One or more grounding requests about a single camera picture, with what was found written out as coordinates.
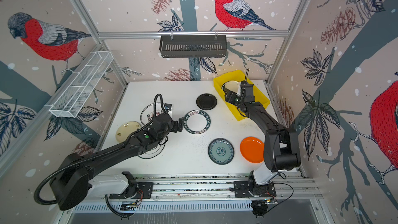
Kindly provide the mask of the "white plate dark green rim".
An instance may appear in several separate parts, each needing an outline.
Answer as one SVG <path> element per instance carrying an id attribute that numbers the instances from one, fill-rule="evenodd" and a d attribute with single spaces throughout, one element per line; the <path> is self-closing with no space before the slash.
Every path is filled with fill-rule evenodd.
<path id="1" fill-rule="evenodd" d="M 183 127 L 190 134 L 205 133 L 211 125 L 210 116 L 202 110 L 188 112 L 183 118 Z"/>

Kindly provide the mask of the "yellow plastic bin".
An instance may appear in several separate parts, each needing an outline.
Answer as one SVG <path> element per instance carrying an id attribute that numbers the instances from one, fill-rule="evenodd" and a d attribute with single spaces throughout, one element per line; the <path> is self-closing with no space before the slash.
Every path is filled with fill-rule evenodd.
<path id="1" fill-rule="evenodd" d="M 226 82 L 229 82 L 229 81 L 241 82 L 244 79 L 245 79 L 245 74 L 241 70 L 235 70 L 232 72 L 228 72 L 228 73 L 225 73 L 225 74 L 220 75 L 213 79 L 215 90 L 220 95 L 220 97 L 223 99 L 224 103 L 226 104 L 226 106 L 228 107 L 228 109 L 230 110 L 230 112 L 232 113 L 232 115 L 235 117 L 235 119 L 237 121 L 241 121 L 244 118 L 243 118 L 243 116 L 240 115 L 236 106 L 226 102 L 225 93 L 221 87 Z M 248 79 L 247 81 L 249 84 L 252 84 L 254 86 L 255 101 L 260 102 L 264 106 L 264 108 L 267 109 L 267 107 L 271 104 L 269 98 L 266 95 L 264 95 L 263 92 L 260 91 L 260 89 L 251 80 Z"/>

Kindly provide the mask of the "white plate green band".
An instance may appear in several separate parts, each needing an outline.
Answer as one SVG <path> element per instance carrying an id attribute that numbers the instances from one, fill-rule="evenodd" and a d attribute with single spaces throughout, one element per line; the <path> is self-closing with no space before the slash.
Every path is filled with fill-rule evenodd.
<path id="1" fill-rule="evenodd" d="M 229 92 L 234 92 L 237 95 L 239 95 L 240 94 L 240 82 L 237 82 L 237 81 L 234 81 L 234 80 L 225 82 L 222 85 L 221 89 L 223 90 L 223 92 L 225 94 L 227 94 Z"/>

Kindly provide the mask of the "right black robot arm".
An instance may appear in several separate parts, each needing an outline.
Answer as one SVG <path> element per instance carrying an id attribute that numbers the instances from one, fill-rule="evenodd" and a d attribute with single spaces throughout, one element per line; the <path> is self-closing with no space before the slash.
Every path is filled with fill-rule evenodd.
<path id="1" fill-rule="evenodd" d="M 222 86 L 225 100 L 252 120 L 264 133 L 263 164 L 249 175 L 249 190 L 258 195 L 280 170 L 290 171 L 301 165 L 297 132 L 275 120 L 263 104 L 255 100 L 254 85 L 247 81 L 228 81 Z"/>

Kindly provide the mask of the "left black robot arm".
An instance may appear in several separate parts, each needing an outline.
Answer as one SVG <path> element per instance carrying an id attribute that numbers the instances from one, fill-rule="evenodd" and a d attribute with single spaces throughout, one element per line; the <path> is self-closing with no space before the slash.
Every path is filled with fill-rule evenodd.
<path id="1" fill-rule="evenodd" d="M 120 162 L 155 148 L 171 132 L 183 130 L 183 118 L 173 120 L 166 109 L 152 117 L 142 128 L 129 134 L 126 140 L 91 155 L 68 155 L 58 170 L 47 176 L 36 188 L 34 201 L 40 205 L 57 204 L 62 211 L 77 206 L 88 195 L 90 180 Z"/>

